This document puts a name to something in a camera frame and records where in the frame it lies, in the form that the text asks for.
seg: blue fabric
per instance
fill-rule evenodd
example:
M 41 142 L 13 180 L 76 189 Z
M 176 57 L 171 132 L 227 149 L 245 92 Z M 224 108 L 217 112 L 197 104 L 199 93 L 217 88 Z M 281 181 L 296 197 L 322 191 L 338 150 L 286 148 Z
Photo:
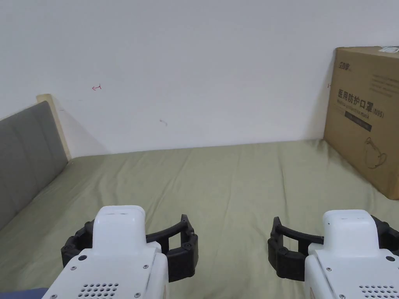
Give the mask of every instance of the blue fabric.
M 48 289 L 33 289 L 27 291 L 0 293 L 0 299 L 41 299 Z

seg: mattress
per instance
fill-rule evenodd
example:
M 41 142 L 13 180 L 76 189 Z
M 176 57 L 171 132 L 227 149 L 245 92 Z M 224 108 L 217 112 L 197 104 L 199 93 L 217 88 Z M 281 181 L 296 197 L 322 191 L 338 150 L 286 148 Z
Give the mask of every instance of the mattress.
M 324 212 L 365 209 L 399 229 L 399 202 L 324 141 L 79 157 L 0 231 L 0 290 L 49 287 L 66 239 L 105 205 L 142 206 L 147 233 L 188 215 L 199 261 L 192 278 L 170 284 L 171 298 L 304 298 L 301 282 L 278 278 L 268 263 L 274 216 L 322 234 Z M 177 236 L 171 248 L 178 244 Z

